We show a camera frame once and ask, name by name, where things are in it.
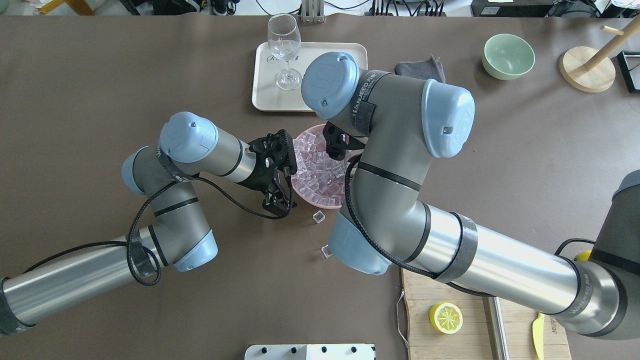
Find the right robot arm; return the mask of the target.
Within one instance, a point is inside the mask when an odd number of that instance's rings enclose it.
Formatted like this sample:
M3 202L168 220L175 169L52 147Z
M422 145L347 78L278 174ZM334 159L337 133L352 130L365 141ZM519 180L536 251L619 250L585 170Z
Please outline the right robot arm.
M550 254L418 199L430 164L462 150L474 123L468 89L359 68L347 52L314 59L302 99L334 134L362 136L345 171L329 247L348 267L390 264L479 297L550 315L591 338L639 337L639 171L629 173L588 260Z

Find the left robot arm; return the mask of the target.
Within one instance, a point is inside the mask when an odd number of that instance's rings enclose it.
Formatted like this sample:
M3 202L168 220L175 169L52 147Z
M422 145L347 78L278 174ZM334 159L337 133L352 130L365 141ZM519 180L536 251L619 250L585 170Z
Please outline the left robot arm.
M123 182L144 196L123 235L61 251L1 280L1 335L11 337L56 313L135 281L158 284L162 270L188 272L214 259L217 241L195 192L214 185L203 174L261 193L263 219L279 220L295 207L293 137L281 129L250 142L212 121L181 111L121 169Z

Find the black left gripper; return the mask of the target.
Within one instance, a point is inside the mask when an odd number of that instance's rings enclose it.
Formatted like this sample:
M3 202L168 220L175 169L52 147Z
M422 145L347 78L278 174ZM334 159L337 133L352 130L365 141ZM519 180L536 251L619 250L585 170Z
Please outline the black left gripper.
M250 155L254 155L254 153L249 151L249 148L247 150ZM254 169L245 180L238 184L252 191L263 193L264 200L262 202L262 208L264 210L269 213L288 215L293 208L298 206L297 201L292 200L292 196L295 198L295 192L293 190L290 190L289 194L284 193L279 173L285 176L285 181L288 186L291 185L291 176L286 176L279 170L269 170L263 174L253 173L253 171Z

